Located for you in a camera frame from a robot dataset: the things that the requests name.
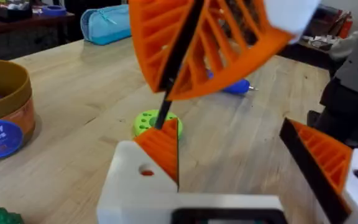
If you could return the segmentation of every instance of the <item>round container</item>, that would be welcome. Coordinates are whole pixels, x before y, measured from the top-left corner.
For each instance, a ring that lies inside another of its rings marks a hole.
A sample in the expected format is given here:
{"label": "round container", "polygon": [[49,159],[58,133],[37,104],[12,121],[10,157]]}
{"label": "round container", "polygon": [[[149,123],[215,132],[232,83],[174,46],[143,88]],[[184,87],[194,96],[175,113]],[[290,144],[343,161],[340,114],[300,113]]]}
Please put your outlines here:
{"label": "round container", "polygon": [[0,95],[0,120],[20,128],[21,147],[31,139],[35,128],[32,89],[24,67],[0,60]]}

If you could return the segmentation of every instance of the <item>orange ribbed fin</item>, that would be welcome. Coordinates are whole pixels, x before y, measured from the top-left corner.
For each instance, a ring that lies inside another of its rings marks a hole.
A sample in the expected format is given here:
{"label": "orange ribbed fin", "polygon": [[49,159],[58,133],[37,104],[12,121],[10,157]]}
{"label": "orange ribbed fin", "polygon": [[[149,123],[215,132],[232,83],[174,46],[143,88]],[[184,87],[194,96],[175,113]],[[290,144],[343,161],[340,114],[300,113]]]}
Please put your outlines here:
{"label": "orange ribbed fin", "polygon": [[161,130],[150,128],[134,141],[178,183],[178,120],[164,123]]}
{"label": "orange ribbed fin", "polygon": [[291,121],[306,149],[338,195],[342,194],[352,157],[352,149],[309,126]]}

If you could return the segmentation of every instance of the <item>red object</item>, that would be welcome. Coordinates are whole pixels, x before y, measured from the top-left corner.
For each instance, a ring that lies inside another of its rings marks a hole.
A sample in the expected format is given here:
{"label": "red object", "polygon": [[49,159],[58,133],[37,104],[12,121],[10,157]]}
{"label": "red object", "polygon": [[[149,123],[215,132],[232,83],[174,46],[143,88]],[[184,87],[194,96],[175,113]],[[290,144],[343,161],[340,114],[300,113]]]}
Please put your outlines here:
{"label": "red object", "polygon": [[353,18],[352,15],[349,14],[345,19],[345,23],[343,23],[341,31],[339,31],[340,38],[345,39],[349,35],[352,25]]}

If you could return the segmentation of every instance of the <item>wooden table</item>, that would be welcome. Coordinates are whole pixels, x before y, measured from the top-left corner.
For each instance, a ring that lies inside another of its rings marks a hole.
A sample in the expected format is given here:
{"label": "wooden table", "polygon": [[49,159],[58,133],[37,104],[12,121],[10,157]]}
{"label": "wooden table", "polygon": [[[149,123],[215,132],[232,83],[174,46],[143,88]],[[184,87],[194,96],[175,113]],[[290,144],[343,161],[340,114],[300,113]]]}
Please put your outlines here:
{"label": "wooden table", "polygon": [[[145,84],[131,39],[79,41],[14,62],[31,73],[34,140],[0,160],[0,206],[26,223],[96,223],[95,208],[114,148],[132,122],[160,106]],[[184,123],[182,192],[277,194],[289,223],[315,223],[316,200],[278,133],[284,117],[306,122],[327,71],[274,56],[250,76],[259,91],[174,102]]]}

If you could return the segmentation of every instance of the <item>green pegboard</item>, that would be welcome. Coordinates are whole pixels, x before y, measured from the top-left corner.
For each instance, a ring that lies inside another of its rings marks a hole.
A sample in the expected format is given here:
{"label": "green pegboard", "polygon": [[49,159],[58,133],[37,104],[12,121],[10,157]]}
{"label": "green pegboard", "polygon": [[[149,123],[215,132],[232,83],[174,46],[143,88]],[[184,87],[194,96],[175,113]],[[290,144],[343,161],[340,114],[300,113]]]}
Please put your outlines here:
{"label": "green pegboard", "polygon": [[[138,136],[138,135],[142,134],[144,131],[151,128],[154,125],[155,120],[157,119],[157,116],[158,116],[158,110],[148,110],[148,111],[144,111],[143,113],[137,115],[137,117],[135,119],[135,123],[134,123],[135,136]],[[165,120],[168,121],[173,118],[178,118],[178,116],[176,116],[174,113],[168,112]],[[181,138],[182,131],[183,131],[183,124],[182,124],[181,120],[178,118],[178,138],[179,139]]]}

